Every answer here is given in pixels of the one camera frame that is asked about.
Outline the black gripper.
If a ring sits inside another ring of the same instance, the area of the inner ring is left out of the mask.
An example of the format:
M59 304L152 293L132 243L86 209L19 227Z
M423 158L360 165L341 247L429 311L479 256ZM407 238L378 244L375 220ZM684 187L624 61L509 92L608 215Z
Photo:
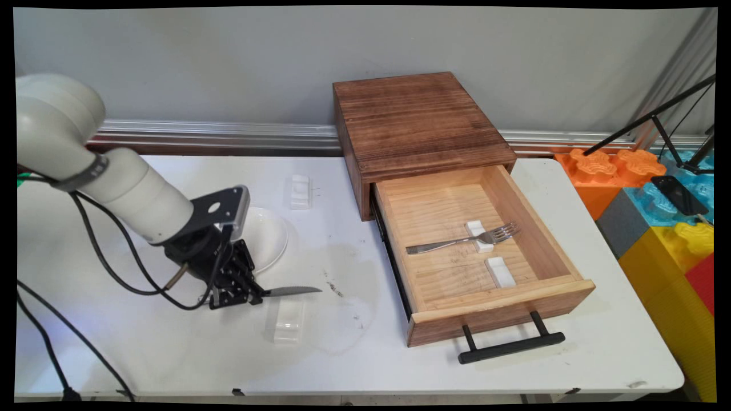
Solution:
M188 264L187 271L196 279L214 286L209 296L211 310L240 304L261 304L268 292L254 276L254 262L245 240L231 245L232 228L207 227L201 231L168 240L164 254L178 265Z

